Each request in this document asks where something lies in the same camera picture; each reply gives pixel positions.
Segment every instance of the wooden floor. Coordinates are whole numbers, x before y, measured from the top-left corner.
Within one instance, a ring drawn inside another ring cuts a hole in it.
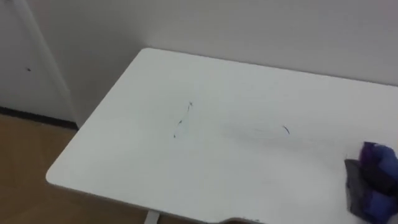
[[[46,171],[74,134],[0,115],[0,223],[144,223],[144,210],[46,183]],[[192,222],[161,216],[159,223]]]

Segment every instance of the white wall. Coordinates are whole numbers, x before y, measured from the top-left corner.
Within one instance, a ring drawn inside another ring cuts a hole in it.
[[[398,85],[396,0],[30,0],[84,120],[143,47]]]
[[[0,106],[74,121],[12,1],[0,1]]]

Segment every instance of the baseboard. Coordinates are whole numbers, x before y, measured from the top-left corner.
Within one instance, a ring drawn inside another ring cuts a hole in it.
[[[76,123],[71,122],[71,121],[64,121],[62,119],[50,118],[48,116],[42,116],[42,115],[32,114],[32,113],[28,113],[28,112],[13,110],[13,109],[5,108],[2,106],[0,106],[0,114],[12,116],[15,118],[28,119],[31,121],[54,125],[54,126],[58,126],[58,127],[62,127],[62,128],[79,130]]]

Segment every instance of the scribble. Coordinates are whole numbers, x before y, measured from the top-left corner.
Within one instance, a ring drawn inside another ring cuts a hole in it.
[[[188,104],[187,112],[184,114],[184,117],[178,122],[177,127],[175,128],[174,135],[173,135],[174,138],[176,137],[176,132],[177,132],[178,127],[180,126],[180,124],[182,124],[182,121],[188,116],[189,110],[191,109],[191,107],[193,107],[193,103],[190,101]]]
[[[290,134],[290,131],[285,126],[282,127],[284,127],[284,129],[287,131],[287,134]]]

